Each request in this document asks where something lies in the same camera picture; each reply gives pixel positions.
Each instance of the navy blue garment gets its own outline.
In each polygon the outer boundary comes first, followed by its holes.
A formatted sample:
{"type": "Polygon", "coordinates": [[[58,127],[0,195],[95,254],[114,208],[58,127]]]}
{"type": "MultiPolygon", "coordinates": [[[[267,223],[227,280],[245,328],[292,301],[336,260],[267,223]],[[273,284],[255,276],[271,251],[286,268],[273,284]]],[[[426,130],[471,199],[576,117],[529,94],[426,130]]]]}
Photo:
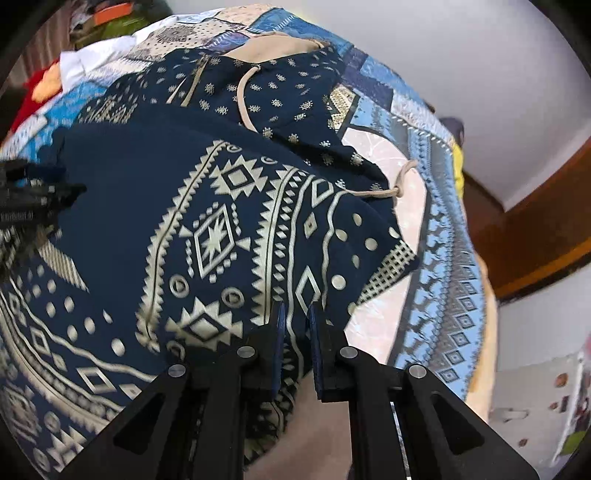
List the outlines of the navy blue garment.
{"type": "MultiPolygon", "coordinates": [[[[174,50],[145,71],[117,80],[103,98],[82,109],[77,121],[135,121],[138,105],[165,103],[242,124],[238,83],[258,66],[261,70],[249,79],[244,97],[248,116],[263,137],[286,146],[343,188],[389,188],[380,169],[342,145],[332,128],[325,103],[344,71],[333,47],[260,64],[215,55],[200,48],[174,50]]],[[[375,208],[392,215],[391,201],[375,208]]]]}
{"type": "MultiPolygon", "coordinates": [[[[385,220],[282,145],[195,109],[137,111],[136,122],[60,129],[40,152],[44,164],[66,168],[67,181],[87,186],[60,216],[61,238],[30,265],[51,274],[65,300],[34,290],[26,269],[9,288],[34,293],[24,299],[26,322],[34,315],[109,365],[150,374],[177,357],[214,360],[284,301],[281,390],[247,426],[248,463],[285,428],[310,369],[308,305],[318,299],[344,328],[362,290],[394,284],[417,260],[393,216],[385,220]],[[99,321],[111,348],[85,333],[99,321]]],[[[121,391],[133,389],[114,368],[91,368],[67,348],[59,355],[70,381],[92,385],[95,397],[121,404],[121,391]]]]}

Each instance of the bed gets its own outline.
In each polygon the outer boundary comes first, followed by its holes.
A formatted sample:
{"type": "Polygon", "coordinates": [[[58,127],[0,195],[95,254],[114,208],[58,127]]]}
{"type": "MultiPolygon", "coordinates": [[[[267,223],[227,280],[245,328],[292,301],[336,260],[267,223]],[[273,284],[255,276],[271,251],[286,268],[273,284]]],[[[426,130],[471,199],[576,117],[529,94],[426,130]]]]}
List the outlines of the bed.
{"type": "MultiPolygon", "coordinates": [[[[401,233],[417,253],[420,266],[391,288],[381,291],[376,286],[378,291],[349,321],[348,340],[383,364],[427,366],[486,420],[495,372],[496,302],[486,266],[467,232],[461,149],[420,95],[347,40],[272,5],[176,15],[148,28],[131,48],[113,55],[110,47],[105,54],[109,61],[73,76],[63,93],[21,125],[0,150],[0,157],[19,155],[38,161],[39,149],[51,143],[56,128],[70,126],[88,101],[121,76],[141,72],[175,49],[204,47],[225,53],[271,31],[329,41],[346,65],[327,104],[343,144],[378,165],[391,185],[406,162],[418,161],[405,181],[405,195],[394,208],[401,233]]],[[[8,293],[2,297],[12,313],[20,311],[18,299],[8,293]]],[[[83,328],[82,321],[78,330],[83,328]]],[[[7,316],[0,318],[2,413],[36,470],[54,478],[158,372],[139,374],[122,366],[118,402],[107,408],[76,402],[81,398],[76,389],[95,394],[101,382],[112,385],[108,372],[98,368],[104,362],[93,357],[94,377],[87,369],[81,382],[76,370],[59,358],[53,356],[51,365],[44,363],[51,358],[51,342],[67,339],[44,335],[40,329],[25,330],[7,316]],[[41,359],[39,352],[50,354],[41,359]],[[72,401],[76,408],[68,406],[72,401]]],[[[88,352],[74,354],[90,358],[88,352]]],[[[311,375],[306,376],[287,432],[250,467],[247,478],[346,478],[350,467],[347,419],[346,406],[316,401],[311,375]]]]}

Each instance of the patchwork bedsheet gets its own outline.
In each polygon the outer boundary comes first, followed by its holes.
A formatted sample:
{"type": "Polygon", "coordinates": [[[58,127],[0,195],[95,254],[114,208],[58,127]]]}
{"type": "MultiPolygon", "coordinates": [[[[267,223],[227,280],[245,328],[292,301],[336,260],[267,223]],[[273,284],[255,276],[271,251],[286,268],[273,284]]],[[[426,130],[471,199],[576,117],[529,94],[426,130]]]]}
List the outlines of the patchwork bedsheet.
{"type": "MultiPolygon", "coordinates": [[[[170,51],[204,47],[227,52],[269,31],[327,40],[343,57],[346,70],[328,106],[344,144],[377,164],[391,184],[405,162],[418,160],[417,171],[407,176],[405,195],[394,208],[402,234],[417,252],[420,266],[392,288],[380,289],[376,284],[378,291],[374,294],[378,295],[359,306],[347,326],[349,342],[385,364],[402,368],[409,362],[421,363],[466,399],[475,389],[474,372],[481,361],[483,340],[490,335],[485,335],[487,280],[473,250],[454,186],[454,139],[399,75],[345,39],[270,5],[182,15],[177,23],[154,31],[125,57],[90,72],[74,89],[46,104],[4,145],[0,155],[18,154],[37,161],[39,148],[51,142],[53,131],[60,125],[71,125],[87,101],[102,95],[123,74],[139,72],[170,51]]],[[[11,299],[6,300],[10,309],[18,308],[10,303],[11,299]]],[[[493,312],[488,303],[489,312],[493,312]]],[[[45,336],[33,333],[29,342],[27,335],[19,333],[17,337],[13,328],[8,328],[7,320],[0,319],[0,377],[8,379],[3,386],[3,414],[12,431],[30,444],[30,452],[26,453],[35,459],[39,471],[53,476],[100,431],[101,425],[139,393],[139,388],[134,384],[136,372],[123,366],[117,372],[122,387],[120,404],[99,409],[93,403],[79,403],[80,412],[70,412],[70,418],[80,425],[79,431],[72,427],[64,431],[66,427],[60,428],[52,409],[58,408],[54,405],[61,402],[61,396],[73,394],[75,389],[66,387],[75,382],[77,388],[94,394],[100,382],[112,384],[109,372],[100,370],[102,360],[88,352],[80,354],[93,359],[97,368],[94,377],[85,382],[71,378],[77,375],[76,370],[57,368],[50,373],[33,365],[31,378],[55,377],[53,380],[64,387],[62,392],[47,393],[43,402],[37,402],[35,382],[29,379],[31,388],[16,382],[20,368],[15,364],[34,364],[37,346],[50,349],[50,345],[45,336]],[[27,349],[31,350],[29,358],[16,353],[27,349]],[[85,427],[84,411],[93,408],[93,415],[101,422],[85,427]],[[56,442],[52,448],[36,445],[43,429],[53,432],[56,442]]],[[[488,362],[494,358],[491,348],[488,362]]]]}

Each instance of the polka dot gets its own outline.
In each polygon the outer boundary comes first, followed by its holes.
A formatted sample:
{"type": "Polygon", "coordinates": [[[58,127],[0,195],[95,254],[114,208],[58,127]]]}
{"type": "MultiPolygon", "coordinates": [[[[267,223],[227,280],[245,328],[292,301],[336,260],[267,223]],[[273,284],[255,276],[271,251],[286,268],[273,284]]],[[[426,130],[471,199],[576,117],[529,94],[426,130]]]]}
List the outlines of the polka dot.
{"type": "Polygon", "coordinates": [[[378,247],[378,243],[373,238],[366,238],[365,239],[365,248],[367,248],[368,250],[373,252],[377,247],[378,247]]]}
{"type": "Polygon", "coordinates": [[[74,300],[71,297],[66,297],[64,300],[64,308],[68,313],[72,313],[72,310],[74,310],[74,300]]]}
{"type": "Polygon", "coordinates": [[[118,338],[113,339],[111,342],[111,348],[117,356],[122,356],[125,353],[125,345],[118,338]]]}
{"type": "Polygon", "coordinates": [[[345,232],[344,230],[341,230],[340,228],[337,228],[336,236],[338,237],[339,240],[342,240],[343,242],[347,241],[347,232],[345,232]]]}
{"type": "Polygon", "coordinates": [[[72,342],[75,342],[78,338],[78,332],[76,331],[76,328],[73,325],[70,325],[68,327],[67,334],[68,334],[68,338],[72,342]]]}
{"type": "Polygon", "coordinates": [[[95,332],[95,321],[90,317],[86,317],[84,319],[84,328],[92,335],[95,332]]]}
{"type": "Polygon", "coordinates": [[[343,290],[343,288],[347,286],[347,282],[343,275],[335,275],[330,281],[332,282],[333,287],[337,290],[343,290]]]}

